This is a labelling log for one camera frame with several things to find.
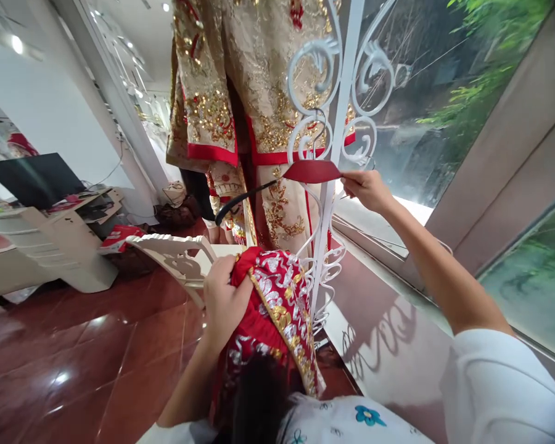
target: clothing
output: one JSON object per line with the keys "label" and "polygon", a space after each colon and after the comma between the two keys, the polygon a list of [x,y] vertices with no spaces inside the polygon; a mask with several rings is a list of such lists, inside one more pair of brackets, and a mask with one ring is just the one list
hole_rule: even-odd
{"label": "clothing", "polygon": [[[450,444],[555,443],[555,381],[512,336],[484,329],[458,334],[440,388]],[[287,444],[431,442],[370,399],[321,403],[296,396]],[[214,436],[205,421],[171,429],[154,424],[138,443],[207,444]]]}
{"label": "clothing", "polygon": [[182,168],[179,170],[181,171],[181,177],[183,178],[183,183],[185,184],[185,188],[187,188],[187,192],[195,197],[199,205],[205,226],[207,228],[215,227],[214,211],[210,204],[210,189],[208,188],[205,174],[199,173],[198,171],[184,170]]}
{"label": "clothing", "polygon": [[242,321],[218,358],[212,398],[215,424],[231,422],[237,378],[253,354],[271,355],[291,374],[299,374],[306,394],[318,396],[310,295],[298,258],[251,247],[237,258],[231,285],[253,281]]}
{"label": "clothing", "polygon": [[[288,64],[304,44],[320,39],[334,51],[336,40],[321,2],[175,0],[174,4],[167,162],[208,175],[217,213],[231,198],[286,171],[290,135],[302,119],[288,96]],[[326,73],[322,53],[297,64],[295,97],[306,109],[322,106],[329,97],[329,85],[321,92],[316,88]],[[350,108],[348,118],[352,116]],[[298,134],[294,158],[300,141],[314,140],[322,129],[322,124],[311,122]],[[347,136],[346,144],[355,140],[352,127]],[[318,154],[325,140],[323,133],[316,142]],[[320,194],[320,185],[311,188]],[[298,252],[318,225],[314,199],[299,183],[281,179],[255,199],[245,200],[227,216],[235,239],[246,237],[248,246],[265,244],[268,249]],[[311,247],[300,256],[312,256]]]}

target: red embroidered garment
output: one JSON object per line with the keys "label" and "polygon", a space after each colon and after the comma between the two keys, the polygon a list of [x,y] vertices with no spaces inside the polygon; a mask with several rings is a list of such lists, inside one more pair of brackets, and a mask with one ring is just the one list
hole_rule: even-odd
{"label": "red embroidered garment", "polygon": [[241,367],[255,352],[295,367],[306,394],[318,396],[309,288],[298,258],[281,250],[249,248],[237,259],[231,284],[238,287],[243,279],[251,279],[254,288],[245,315],[218,360],[212,416],[232,398]]}

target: window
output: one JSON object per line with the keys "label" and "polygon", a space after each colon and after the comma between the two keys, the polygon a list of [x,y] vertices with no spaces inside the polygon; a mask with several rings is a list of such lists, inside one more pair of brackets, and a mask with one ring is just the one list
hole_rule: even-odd
{"label": "window", "polygon": [[555,353],[555,209],[480,281],[512,326]]}
{"label": "window", "polygon": [[[381,5],[367,2],[361,36]],[[395,86],[373,118],[377,144],[367,168],[380,172],[393,195],[423,225],[550,10],[550,0],[488,0],[482,5],[479,0],[397,0],[373,34],[391,61]],[[363,108],[381,101],[390,77],[381,70],[369,79],[371,88],[359,97]],[[357,142],[347,148],[349,153],[358,150],[368,131],[356,129]],[[339,168],[358,166],[342,157]],[[397,263],[408,256],[384,219],[357,200],[338,201],[335,214],[338,228],[345,225],[365,233],[401,259]]]}

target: white scrollwork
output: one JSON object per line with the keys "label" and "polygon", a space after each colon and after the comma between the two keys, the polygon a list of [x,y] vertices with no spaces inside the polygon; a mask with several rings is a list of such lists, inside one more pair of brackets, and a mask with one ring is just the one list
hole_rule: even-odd
{"label": "white scrollwork", "polygon": [[333,30],[335,31],[335,37],[327,37],[324,39],[312,40],[305,43],[290,59],[290,64],[288,65],[288,77],[287,86],[290,99],[294,108],[296,108],[303,115],[312,115],[315,113],[313,109],[304,108],[300,103],[300,100],[295,93],[294,85],[294,71],[298,62],[306,56],[310,56],[315,66],[319,69],[319,72],[323,72],[323,67],[327,65],[327,74],[325,80],[316,84],[314,90],[317,93],[324,93],[327,91],[330,85],[332,85],[331,93],[324,103],[318,105],[320,108],[326,109],[329,104],[333,101],[335,93],[337,92],[337,86],[341,80],[341,70],[342,63],[337,64],[337,77],[335,78],[335,84],[333,84],[333,71],[335,65],[335,56],[341,55],[343,43],[341,39],[341,28],[339,27],[339,20],[337,19],[337,8],[335,7],[332,0],[325,1],[327,4],[327,14],[329,16],[328,20],[331,21]]}
{"label": "white scrollwork", "polygon": [[[368,27],[364,37],[361,39],[361,43],[358,44],[360,41],[359,33],[361,24],[361,19],[358,19],[358,17],[361,17],[363,13],[363,2],[350,0],[350,11],[348,14],[350,23],[348,23],[346,27],[346,45],[348,45],[350,41],[353,41],[356,47],[346,47],[345,51],[343,49],[342,35],[334,2],[333,0],[323,1],[327,6],[329,20],[335,30],[335,36],[306,43],[294,54],[288,66],[287,86],[290,99],[294,108],[299,111],[303,117],[294,127],[290,135],[287,148],[289,165],[294,162],[294,146],[296,145],[299,134],[304,134],[308,125],[313,122],[318,122],[318,124],[324,125],[327,146],[324,147],[324,150],[316,156],[316,158],[331,159],[337,162],[340,155],[343,155],[347,160],[357,163],[361,169],[366,168],[368,161],[374,155],[377,141],[377,127],[372,116],[382,110],[395,87],[395,69],[386,53],[382,50],[377,37],[374,35],[380,23],[391,11],[395,1],[396,0],[386,0],[383,3],[380,7],[380,11]],[[298,62],[303,57],[310,57],[318,71],[324,74],[324,80],[314,86],[315,90],[318,93],[324,93],[332,86],[329,97],[319,106],[321,110],[326,110],[336,96],[337,100],[341,101],[337,104],[337,109],[343,110],[344,106],[342,102],[345,101],[345,110],[347,110],[347,101],[350,100],[356,112],[356,117],[352,121],[343,124],[342,120],[345,119],[345,115],[340,116],[339,114],[335,116],[335,118],[327,120],[324,112],[321,112],[319,115],[316,108],[306,109],[303,107],[300,100],[296,97],[294,88],[294,71]],[[335,57],[339,58],[339,63],[337,64],[337,76],[334,78]],[[344,64],[347,67],[346,70],[342,70]],[[371,84],[374,84],[378,77],[377,75],[381,71],[385,72],[384,76],[390,77],[387,82],[387,90],[376,106],[371,109],[362,109],[358,103],[357,95],[366,93],[371,87]],[[337,134],[334,134],[331,123],[335,125],[334,127],[338,131]],[[343,146],[343,140],[345,139],[345,135],[350,132],[352,126],[357,127],[359,123],[361,123],[363,127],[369,128],[369,131],[367,134],[362,135],[359,149],[354,153],[349,153]],[[334,146],[333,140],[341,141],[341,146]],[[316,153],[311,149],[314,142],[315,140],[310,136],[300,137],[298,142],[298,157],[300,159],[315,157]],[[301,185],[308,193],[308,196],[310,196],[309,198],[314,199],[316,202],[319,213],[317,229],[313,231],[312,235],[297,252],[297,256],[300,256],[309,245],[313,245],[313,257],[301,259],[300,264],[306,269],[305,291],[313,295],[314,317],[312,328],[313,332],[316,332],[324,326],[328,316],[328,312],[326,312],[325,309],[335,297],[335,289],[330,283],[342,270],[341,261],[345,255],[346,248],[343,239],[333,231],[332,216],[335,205],[331,200],[332,194],[331,196],[329,195],[334,189],[333,185],[323,185],[323,190],[321,191],[321,195],[324,199],[323,201],[321,201],[319,196],[317,196],[306,184],[301,183]],[[331,235],[331,239],[338,243],[338,245],[325,252],[326,243],[328,242],[326,233],[328,232]],[[321,289],[325,296],[325,304],[315,309],[314,304],[319,289]]]}
{"label": "white scrollwork", "polygon": [[343,154],[347,160],[359,164],[363,169],[368,164],[372,154],[374,154],[374,148],[376,148],[377,131],[374,120],[362,115],[357,116],[346,125],[344,134],[348,134],[352,126],[356,126],[360,122],[365,123],[372,130],[372,137],[370,137],[370,134],[364,134],[362,136],[362,141],[365,145],[363,145],[362,148],[358,149],[354,154],[349,154],[344,146],[341,149],[341,154]]}
{"label": "white scrollwork", "polygon": [[[376,31],[376,28],[394,3],[395,0],[387,0],[380,7],[380,11],[378,11],[378,14],[370,24],[370,27],[368,28],[368,31],[366,32],[362,40],[362,43],[360,45],[360,53],[358,54],[358,58],[356,59],[355,66],[353,68],[354,82],[351,84],[351,101],[353,103],[354,109],[356,110],[356,113],[362,116],[373,116],[378,111],[380,111],[389,101],[390,93],[392,93],[393,88],[395,87],[395,70],[393,69],[393,65],[390,63],[389,58],[380,47],[378,40],[371,41],[374,31]],[[362,107],[358,103],[358,91],[356,89],[359,89],[360,93],[365,93],[366,91],[368,91],[369,85],[366,82],[367,78],[373,78],[381,70],[388,71],[388,74],[390,75],[387,92],[380,100],[380,103],[378,103],[378,105],[376,105],[373,109],[362,109]]]}

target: traditional chinese wedding dress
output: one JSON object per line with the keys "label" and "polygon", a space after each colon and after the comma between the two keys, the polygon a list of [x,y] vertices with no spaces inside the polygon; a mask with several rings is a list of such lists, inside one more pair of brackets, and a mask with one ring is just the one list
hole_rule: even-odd
{"label": "traditional chinese wedding dress", "polygon": [[[327,10],[316,0],[175,1],[167,162],[207,174],[215,213],[288,168],[288,142],[301,119],[287,94],[288,63],[306,42],[329,39],[330,32]],[[324,68],[324,60],[311,58],[297,65],[295,93],[307,109],[329,94],[315,90]],[[322,128],[313,123],[297,136],[294,160],[300,138],[314,139]],[[350,133],[346,142],[354,138]],[[319,153],[324,141],[322,135],[316,142]],[[224,222],[238,243],[297,253],[318,211],[299,183],[282,179]],[[311,254],[311,246],[301,252]]]}

